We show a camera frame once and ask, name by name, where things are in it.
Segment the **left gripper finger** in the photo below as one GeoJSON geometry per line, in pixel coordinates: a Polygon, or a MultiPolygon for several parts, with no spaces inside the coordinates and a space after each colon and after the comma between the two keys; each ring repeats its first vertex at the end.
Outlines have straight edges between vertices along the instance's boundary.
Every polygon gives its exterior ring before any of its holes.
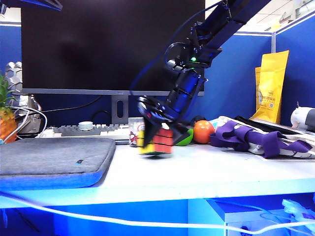
{"type": "Polygon", "coordinates": [[[22,3],[35,4],[58,11],[62,10],[62,4],[58,0],[22,0],[22,3]]]}

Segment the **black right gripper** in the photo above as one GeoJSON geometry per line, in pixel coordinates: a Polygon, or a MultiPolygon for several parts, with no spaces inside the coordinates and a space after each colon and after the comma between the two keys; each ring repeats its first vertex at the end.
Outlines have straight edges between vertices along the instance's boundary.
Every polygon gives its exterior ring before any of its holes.
{"type": "MultiPolygon", "coordinates": [[[[160,101],[148,96],[138,98],[138,110],[146,118],[143,147],[146,147],[158,133],[160,123],[175,123],[185,117],[205,82],[201,71],[189,70],[178,76],[166,100],[160,101]]],[[[186,146],[193,139],[193,127],[190,125],[174,125],[172,132],[173,144],[176,146],[186,146]]]]}

